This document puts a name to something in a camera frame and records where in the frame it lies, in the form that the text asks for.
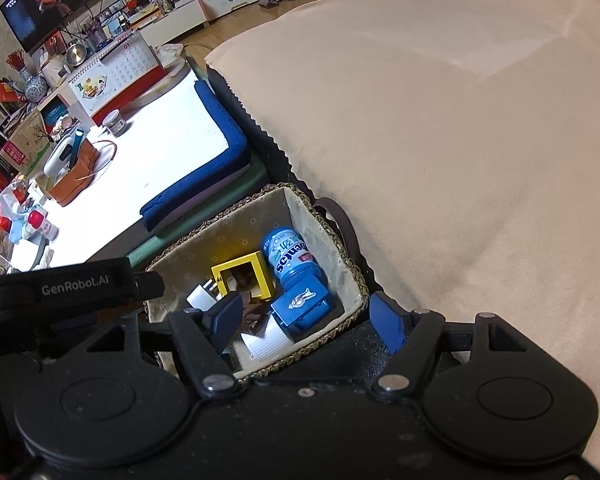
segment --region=blue plastic bottle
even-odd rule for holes
[[[280,227],[270,232],[264,238],[262,252],[284,290],[295,286],[307,274],[325,282],[324,273],[315,263],[304,240],[289,227]]]
[[[271,304],[272,315],[292,335],[306,332],[333,308],[322,269],[302,237],[287,227],[270,232],[262,252],[284,290]]]

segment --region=white bottle cap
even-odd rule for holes
[[[285,347],[293,345],[293,340],[280,328],[273,316],[256,335],[242,334],[242,340],[254,356],[267,359],[279,354]]]

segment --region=screw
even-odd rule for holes
[[[410,381],[404,375],[389,374],[378,379],[378,386],[386,392],[398,392],[408,388]]]
[[[224,392],[234,387],[235,379],[224,374],[214,374],[205,377],[202,385],[210,392]]]
[[[312,388],[300,388],[298,390],[298,395],[305,398],[313,397],[315,395],[315,390]]]

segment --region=blue table edge padding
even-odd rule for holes
[[[196,93],[206,111],[220,128],[229,147],[213,160],[169,186],[140,209],[142,223],[147,231],[155,227],[174,209],[195,197],[213,184],[220,182],[247,166],[251,150],[240,126],[220,104],[205,81],[196,81]]]

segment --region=blue box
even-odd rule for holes
[[[271,310],[284,330],[299,335],[326,316],[332,306],[327,288],[309,275],[274,301]]]

